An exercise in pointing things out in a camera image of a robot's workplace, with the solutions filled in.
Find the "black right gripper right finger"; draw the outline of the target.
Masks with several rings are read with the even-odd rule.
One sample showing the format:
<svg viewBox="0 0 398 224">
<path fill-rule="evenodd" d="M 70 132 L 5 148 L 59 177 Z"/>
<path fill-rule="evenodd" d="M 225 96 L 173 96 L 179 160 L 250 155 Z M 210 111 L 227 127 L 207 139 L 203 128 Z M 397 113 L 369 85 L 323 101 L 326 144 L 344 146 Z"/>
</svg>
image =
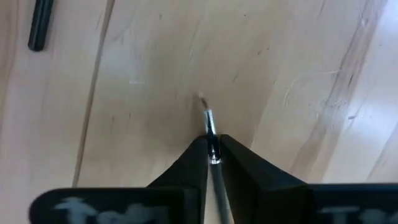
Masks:
<svg viewBox="0 0 398 224">
<path fill-rule="evenodd" d="M 235 224 L 398 224 L 398 184 L 308 184 L 228 135 L 220 147 Z"/>
</svg>

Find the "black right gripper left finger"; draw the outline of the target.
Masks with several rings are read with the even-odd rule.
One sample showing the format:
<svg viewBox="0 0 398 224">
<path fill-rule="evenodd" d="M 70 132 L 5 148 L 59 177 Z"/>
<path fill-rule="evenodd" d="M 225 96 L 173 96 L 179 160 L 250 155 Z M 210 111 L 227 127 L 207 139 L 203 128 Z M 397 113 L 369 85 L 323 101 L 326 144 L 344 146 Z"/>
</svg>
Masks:
<svg viewBox="0 0 398 224">
<path fill-rule="evenodd" d="M 38 196 L 30 224 L 203 224 L 208 155 L 205 138 L 146 187 L 63 188 Z"/>
</svg>

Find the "thin black makeup brush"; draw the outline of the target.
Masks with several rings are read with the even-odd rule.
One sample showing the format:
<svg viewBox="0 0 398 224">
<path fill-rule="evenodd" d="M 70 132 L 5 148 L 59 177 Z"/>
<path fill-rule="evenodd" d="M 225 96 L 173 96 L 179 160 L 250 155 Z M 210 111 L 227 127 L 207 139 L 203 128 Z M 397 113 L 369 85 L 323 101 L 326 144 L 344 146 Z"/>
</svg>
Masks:
<svg viewBox="0 0 398 224">
<path fill-rule="evenodd" d="M 205 131 L 207 140 L 207 151 L 209 157 L 211 177 L 213 180 L 213 189 L 215 192 L 215 198 L 218 207 L 218 213 L 220 216 L 221 224 L 229 224 L 229 211 L 228 201 L 226 197 L 225 185 L 222 175 L 221 168 L 221 150 L 220 140 L 216 133 L 215 121 L 213 117 L 212 109 L 203 93 L 198 93 L 198 99 L 203 107 L 203 113 L 205 117 Z"/>
<path fill-rule="evenodd" d="M 54 0 L 36 0 L 30 27 L 28 48 L 40 52 L 45 47 Z"/>
</svg>

